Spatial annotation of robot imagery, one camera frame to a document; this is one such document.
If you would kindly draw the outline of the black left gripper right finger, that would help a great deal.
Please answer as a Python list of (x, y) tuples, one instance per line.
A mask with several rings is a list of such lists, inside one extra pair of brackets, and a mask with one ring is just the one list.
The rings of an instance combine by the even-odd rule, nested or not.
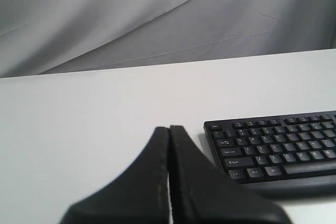
[(289, 223), (285, 211), (244, 189), (210, 162), (182, 126), (170, 127), (169, 181), (174, 223)]

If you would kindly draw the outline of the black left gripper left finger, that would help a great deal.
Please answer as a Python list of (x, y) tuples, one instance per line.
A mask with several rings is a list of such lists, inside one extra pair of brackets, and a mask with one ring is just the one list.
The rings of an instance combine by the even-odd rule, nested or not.
[(169, 131), (157, 127), (133, 163), (114, 181), (71, 205), (61, 223), (168, 223)]

